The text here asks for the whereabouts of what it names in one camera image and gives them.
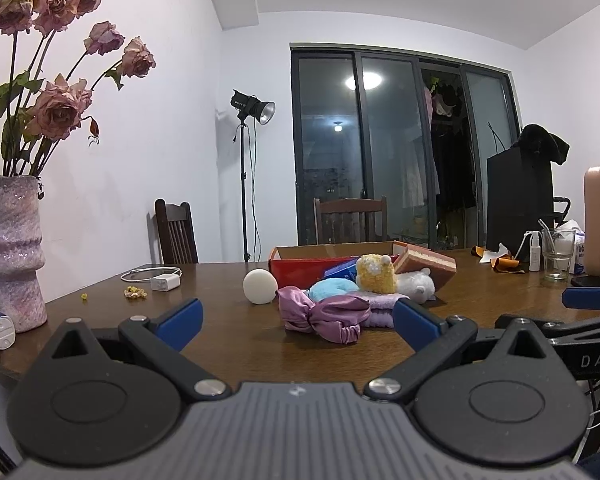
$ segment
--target blue plush toy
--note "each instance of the blue plush toy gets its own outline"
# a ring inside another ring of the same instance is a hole
[[[345,278],[327,278],[313,285],[307,295],[312,301],[318,303],[320,300],[341,296],[347,292],[360,290],[356,283]]]

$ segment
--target vase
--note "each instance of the vase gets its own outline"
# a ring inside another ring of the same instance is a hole
[[[38,180],[34,176],[0,176],[0,310],[16,332],[46,321],[36,271],[45,264],[40,247]]]

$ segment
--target drinking glass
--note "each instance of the drinking glass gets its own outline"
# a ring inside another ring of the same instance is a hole
[[[569,264],[573,256],[576,229],[541,231],[542,255],[544,256],[544,278],[560,282],[569,277]]]

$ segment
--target white ball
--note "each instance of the white ball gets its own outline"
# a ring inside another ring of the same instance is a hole
[[[270,303],[276,297],[278,282],[268,270],[253,269],[242,282],[247,300],[256,305]]]

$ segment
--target pink satin hair bow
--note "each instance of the pink satin hair bow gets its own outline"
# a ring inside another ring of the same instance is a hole
[[[316,332],[327,341],[355,343],[360,323],[370,314],[369,302],[355,296],[333,296],[314,303],[296,286],[278,290],[278,308],[285,328],[298,332]]]

